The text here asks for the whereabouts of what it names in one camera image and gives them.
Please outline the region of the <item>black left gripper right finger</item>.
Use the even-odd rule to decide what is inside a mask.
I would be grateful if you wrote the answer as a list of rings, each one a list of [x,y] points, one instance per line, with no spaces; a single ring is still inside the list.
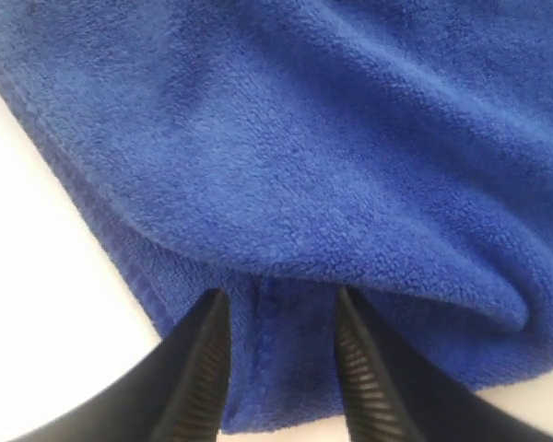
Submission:
[[[335,362],[352,441],[445,441],[444,374],[354,289],[335,302]]]

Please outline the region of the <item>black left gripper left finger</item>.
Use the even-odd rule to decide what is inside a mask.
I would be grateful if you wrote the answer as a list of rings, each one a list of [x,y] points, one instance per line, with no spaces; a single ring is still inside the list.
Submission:
[[[229,390],[229,298],[205,291],[110,387],[24,441],[215,441]]]

